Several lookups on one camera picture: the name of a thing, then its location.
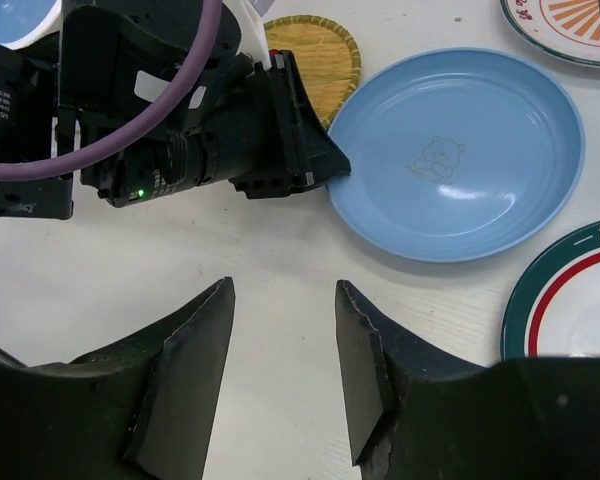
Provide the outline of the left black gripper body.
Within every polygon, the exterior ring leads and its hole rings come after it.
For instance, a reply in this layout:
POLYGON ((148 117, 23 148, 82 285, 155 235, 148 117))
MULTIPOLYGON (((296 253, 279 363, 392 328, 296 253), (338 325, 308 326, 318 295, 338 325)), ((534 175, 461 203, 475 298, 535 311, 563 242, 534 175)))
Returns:
POLYGON ((126 207, 227 181, 250 199, 300 189, 300 87, 250 1, 65 1, 56 64, 60 154, 151 129, 78 168, 126 207))

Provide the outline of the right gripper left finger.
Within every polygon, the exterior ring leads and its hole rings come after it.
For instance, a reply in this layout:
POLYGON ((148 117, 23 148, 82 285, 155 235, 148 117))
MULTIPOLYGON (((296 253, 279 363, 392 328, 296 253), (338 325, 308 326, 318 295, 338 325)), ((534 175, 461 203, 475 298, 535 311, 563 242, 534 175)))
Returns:
POLYGON ((225 277, 68 363, 0 348, 0 479, 199 479, 234 321, 225 277))

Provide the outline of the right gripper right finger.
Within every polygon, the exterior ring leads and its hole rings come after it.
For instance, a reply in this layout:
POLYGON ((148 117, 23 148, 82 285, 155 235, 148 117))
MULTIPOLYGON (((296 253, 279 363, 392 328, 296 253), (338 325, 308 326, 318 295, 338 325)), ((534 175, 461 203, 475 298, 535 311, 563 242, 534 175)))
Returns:
POLYGON ((600 479, 600 358, 482 367, 335 288, 351 460, 366 479, 600 479))

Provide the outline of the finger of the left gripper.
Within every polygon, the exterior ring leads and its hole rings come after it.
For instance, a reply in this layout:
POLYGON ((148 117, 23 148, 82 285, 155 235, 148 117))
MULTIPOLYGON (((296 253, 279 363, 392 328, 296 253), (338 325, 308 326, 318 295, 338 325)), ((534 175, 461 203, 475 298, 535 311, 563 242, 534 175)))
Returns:
POLYGON ((289 50, 274 53, 274 105, 289 192, 305 193, 351 173, 347 156, 314 111, 289 50))

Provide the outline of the round yellow bamboo plate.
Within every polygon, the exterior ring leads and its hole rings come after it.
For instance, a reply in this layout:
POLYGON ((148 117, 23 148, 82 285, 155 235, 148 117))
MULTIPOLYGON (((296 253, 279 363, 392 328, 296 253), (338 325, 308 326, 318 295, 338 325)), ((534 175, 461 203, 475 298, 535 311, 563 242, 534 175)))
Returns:
POLYGON ((294 53, 305 90, 324 127, 329 127, 357 89, 362 60, 351 33, 332 19, 291 15, 264 24, 269 46, 294 53))

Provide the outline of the light blue plate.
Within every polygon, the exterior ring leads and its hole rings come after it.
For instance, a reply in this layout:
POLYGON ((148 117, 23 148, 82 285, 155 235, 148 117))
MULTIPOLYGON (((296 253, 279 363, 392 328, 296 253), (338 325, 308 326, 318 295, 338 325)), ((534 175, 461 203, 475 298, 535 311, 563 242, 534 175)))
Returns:
POLYGON ((0 44, 23 49, 58 31, 61 8, 54 0, 0 0, 0 44))
POLYGON ((401 60, 344 104, 330 137, 350 173, 327 191, 344 223, 409 260, 457 263, 544 228, 584 165, 581 115, 540 67, 494 50, 401 60))

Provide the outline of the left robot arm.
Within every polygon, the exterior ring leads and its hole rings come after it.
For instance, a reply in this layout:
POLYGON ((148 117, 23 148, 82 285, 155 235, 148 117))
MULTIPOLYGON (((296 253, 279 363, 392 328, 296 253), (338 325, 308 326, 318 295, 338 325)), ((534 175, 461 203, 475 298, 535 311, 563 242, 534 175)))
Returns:
POLYGON ((247 1, 0 1, 0 217, 69 219, 75 182, 123 208, 350 170, 247 1))

